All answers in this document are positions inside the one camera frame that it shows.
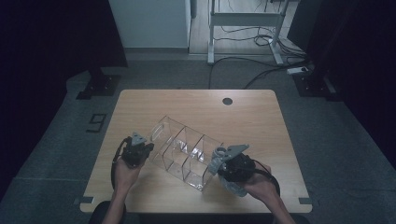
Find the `clear plastic organizer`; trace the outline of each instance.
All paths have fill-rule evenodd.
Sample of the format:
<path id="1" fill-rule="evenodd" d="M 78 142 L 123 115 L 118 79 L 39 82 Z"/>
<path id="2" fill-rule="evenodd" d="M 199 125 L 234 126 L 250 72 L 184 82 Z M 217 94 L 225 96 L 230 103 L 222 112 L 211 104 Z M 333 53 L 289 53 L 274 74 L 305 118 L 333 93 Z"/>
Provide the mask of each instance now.
<path id="1" fill-rule="evenodd" d="M 169 174 L 202 191 L 212 178 L 207 165 L 222 143 L 165 116 L 152 129 L 154 149 L 148 159 Z"/>

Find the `wooden table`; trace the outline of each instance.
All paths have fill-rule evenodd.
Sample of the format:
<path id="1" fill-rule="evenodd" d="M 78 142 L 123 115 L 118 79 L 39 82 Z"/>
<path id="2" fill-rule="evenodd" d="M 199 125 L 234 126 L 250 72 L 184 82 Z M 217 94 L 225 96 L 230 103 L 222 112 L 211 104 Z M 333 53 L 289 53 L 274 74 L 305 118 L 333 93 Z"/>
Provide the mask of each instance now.
<path id="1" fill-rule="evenodd" d="M 233 103 L 225 105 L 224 98 Z M 311 204 L 300 203 L 309 196 L 273 91 L 128 90 L 120 94 L 84 193 L 93 201 L 81 203 L 81 211 L 92 212 L 111 199 L 110 165 L 122 139 L 132 132 L 148 135 L 166 115 L 224 146 L 249 144 L 244 153 L 271 166 L 288 210 L 312 210 Z M 251 196 L 231 194 L 216 176 L 199 191 L 150 161 L 125 203 L 128 212 L 136 213 L 269 213 Z"/>

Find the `black curtain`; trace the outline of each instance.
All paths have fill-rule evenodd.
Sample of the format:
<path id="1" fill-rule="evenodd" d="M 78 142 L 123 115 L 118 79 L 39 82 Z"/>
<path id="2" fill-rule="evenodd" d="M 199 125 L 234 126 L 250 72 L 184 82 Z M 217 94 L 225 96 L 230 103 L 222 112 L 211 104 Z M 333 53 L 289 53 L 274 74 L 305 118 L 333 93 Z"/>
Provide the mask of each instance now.
<path id="1" fill-rule="evenodd" d="M 107 0 L 2 1 L 0 26 L 3 196 L 62 104 L 66 80 L 127 62 Z"/>

